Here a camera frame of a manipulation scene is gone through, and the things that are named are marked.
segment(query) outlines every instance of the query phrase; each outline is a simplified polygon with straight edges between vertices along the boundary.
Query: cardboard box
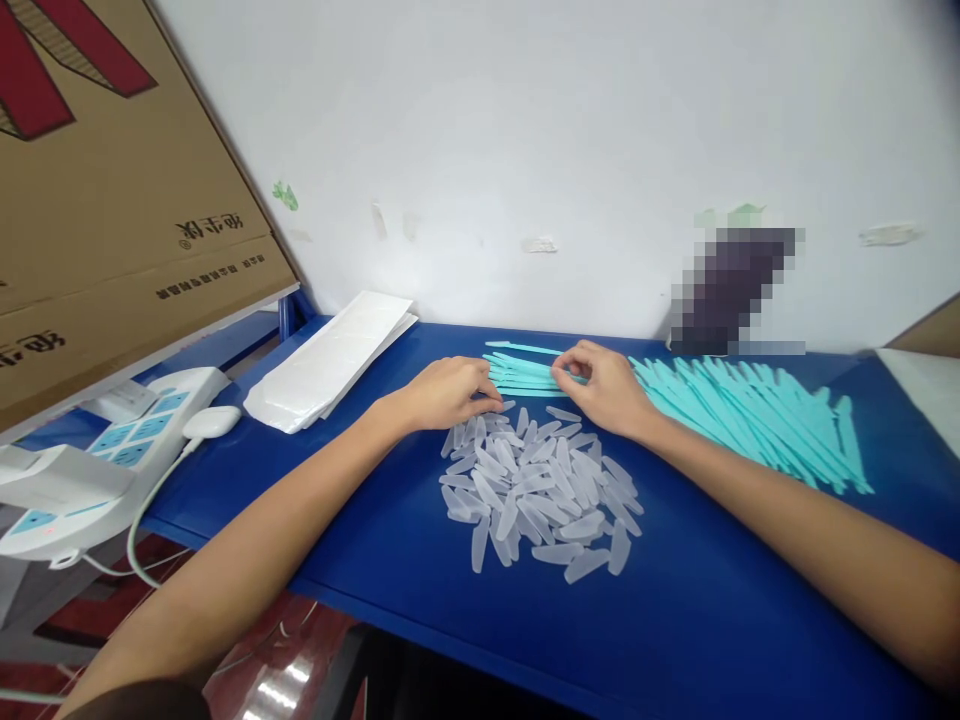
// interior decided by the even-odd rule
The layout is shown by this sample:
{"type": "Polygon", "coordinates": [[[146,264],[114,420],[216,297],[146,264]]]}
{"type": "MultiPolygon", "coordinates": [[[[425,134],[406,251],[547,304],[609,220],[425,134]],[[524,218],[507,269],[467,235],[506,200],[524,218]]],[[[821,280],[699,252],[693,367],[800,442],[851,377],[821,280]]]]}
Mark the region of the cardboard box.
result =
{"type": "Polygon", "coordinates": [[[139,0],[0,0],[0,197],[0,430],[296,284],[139,0]]]}

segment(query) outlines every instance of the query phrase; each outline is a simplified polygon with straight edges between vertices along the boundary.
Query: left hand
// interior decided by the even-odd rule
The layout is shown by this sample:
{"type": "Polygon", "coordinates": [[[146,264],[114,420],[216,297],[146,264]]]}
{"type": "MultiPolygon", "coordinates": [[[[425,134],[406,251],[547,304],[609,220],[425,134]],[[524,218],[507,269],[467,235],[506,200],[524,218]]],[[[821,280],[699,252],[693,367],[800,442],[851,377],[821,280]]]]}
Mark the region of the left hand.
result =
{"type": "Polygon", "coordinates": [[[447,430],[474,415],[503,410],[503,398],[489,373],[490,363],[479,358],[436,360],[385,400],[411,432],[447,430]],[[473,399],[477,393],[486,397],[473,399]]]}

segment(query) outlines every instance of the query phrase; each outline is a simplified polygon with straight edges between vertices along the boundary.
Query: power strip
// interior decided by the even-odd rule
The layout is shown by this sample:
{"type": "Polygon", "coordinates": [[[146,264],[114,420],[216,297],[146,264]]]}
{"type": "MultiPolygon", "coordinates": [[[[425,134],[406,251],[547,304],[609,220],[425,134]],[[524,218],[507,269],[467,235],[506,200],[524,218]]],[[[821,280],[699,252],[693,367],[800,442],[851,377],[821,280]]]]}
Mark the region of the power strip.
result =
{"type": "Polygon", "coordinates": [[[183,426],[187,420],[209,406],[229,384],[227,376],[216,368],[182,370],[154,380],[147,387],[159,397],[143,416],[110,425],[87,448],[104,462],[136,472],[127,491],[108,502],[60,515],[27,510],[0,538],[0,555],[48,560],[51,569],[59,570],[123,532],[186,444],[183,426]]]}

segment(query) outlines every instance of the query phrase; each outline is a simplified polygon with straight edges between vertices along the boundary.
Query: forearm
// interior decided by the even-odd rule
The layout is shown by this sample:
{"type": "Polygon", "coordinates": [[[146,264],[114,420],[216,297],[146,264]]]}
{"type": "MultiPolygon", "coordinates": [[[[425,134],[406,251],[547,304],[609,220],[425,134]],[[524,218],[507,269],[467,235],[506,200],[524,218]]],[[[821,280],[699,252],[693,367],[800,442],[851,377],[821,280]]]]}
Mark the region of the forearm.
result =
{"type": "Polygon", "coordinates": [[[925,682],[960,685],[960,565],[844,502],[658,418],[634,439],[773,548],[925,682]]]}
{"type": "Polygon", "coordinates": [[[115,687],[184,677],[232,647],[406,434],[389,399],[266,490],[114,634],[61,715],[115,687]]]}

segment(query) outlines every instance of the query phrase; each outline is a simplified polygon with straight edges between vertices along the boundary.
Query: white plug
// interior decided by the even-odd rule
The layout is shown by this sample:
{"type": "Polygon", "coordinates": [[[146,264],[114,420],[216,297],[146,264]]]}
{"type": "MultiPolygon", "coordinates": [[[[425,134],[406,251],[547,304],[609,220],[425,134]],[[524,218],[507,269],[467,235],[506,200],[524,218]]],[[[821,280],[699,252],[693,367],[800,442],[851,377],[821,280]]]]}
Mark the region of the white plug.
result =
{"type": "Polygon", "coordinates": [[[212,440],[233,430],[240,419],[240,408],[233,405],[205,408],[187,420],[183,436],[187,440],[212,440]]]}

